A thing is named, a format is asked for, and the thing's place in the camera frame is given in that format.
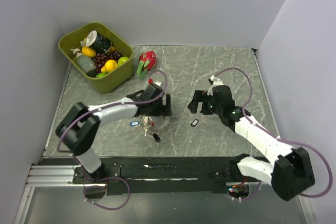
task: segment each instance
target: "plastic bin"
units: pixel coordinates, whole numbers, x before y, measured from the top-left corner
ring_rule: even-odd
[[[101,35],[109,38],[116,50],[120,51],[123,56],[129,58],[123,65],[117,67],[112,72],[102,78],[92,78],[87,76],[78,66],[77,58],[72,54],[71,48],[79,48],[80,41],[83,40],[92,30],[97,30]],[[109,93],[118,85],[131,78],[133,75],[133,49],[118,35],[107,28],[102,23],[88,23],[77,30],[65,35],[58,43],[58,48],[68,58],[72,65],[88,79],[92,86],[101,93]]]

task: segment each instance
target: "floor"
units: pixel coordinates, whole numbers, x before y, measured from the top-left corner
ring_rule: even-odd
[[[205,47],[205,46],[134,46],[134,65],[143,52],[154,50],[158,56],[158,68],[169,79],[167,93],[172,96],[172,122],[170,128],[160,134],[161,142],[144,136],[144,131],[134,131],[130,122],[123,119],[99,129],[93,144],[99,156],[236,156],[247,153],[261,154],[242,137],[222,125],[216,115],[191,114],[187,109],[196,89],[207,90],[207,79],[215,72],[239,67],[251,78],[253,98],[247,109],[267,129],[275,132],[269,105],[262,82],[250,48]],[[159,74],[155,80],[163,81]],[[238,71],[229,71],[220,78],[230,86],[237,105],[243,105],[249,94],[244,76]],[[59,138],[55,128],[76,102],[85,105],[98,105],[116,101],[127,94],[135,93],[146,86],[146,80],[133,76],[109,94],[101,94],[88,81],[72,68],[66,83],[62,100],[57,111],[52,134],[48,140],[45,157],[68,156],[58,153],[56,145]],[[199,119],[196,127],[191,122]],[[160,124],[161,118],[154,119]]]

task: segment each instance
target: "blue tag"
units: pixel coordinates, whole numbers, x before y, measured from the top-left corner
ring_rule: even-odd
[[[139,121],[130,122],[130,126],[138,126],[138,125],[140,125]]]

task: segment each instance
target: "green apple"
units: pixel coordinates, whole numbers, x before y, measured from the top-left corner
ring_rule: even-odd
[[[118,60],[118,66],[123,65],[126,61],[128,61],[127,57],[125,57],[125,56],[120,57],[119,60]]]
[[[106,75],[106,73],[99,73],[96,75],[96,78],[102,78]]]

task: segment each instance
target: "grapes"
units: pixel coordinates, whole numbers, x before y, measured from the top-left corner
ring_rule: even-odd
[[[94,66],[96,68],[97,73],[101,73],[101,68],[106,64],[108,60],[115,60],[118,62],[119,58],[122,57],[122,54],[114,50],[108,54],[97,53],[96,57],[93,58]]]

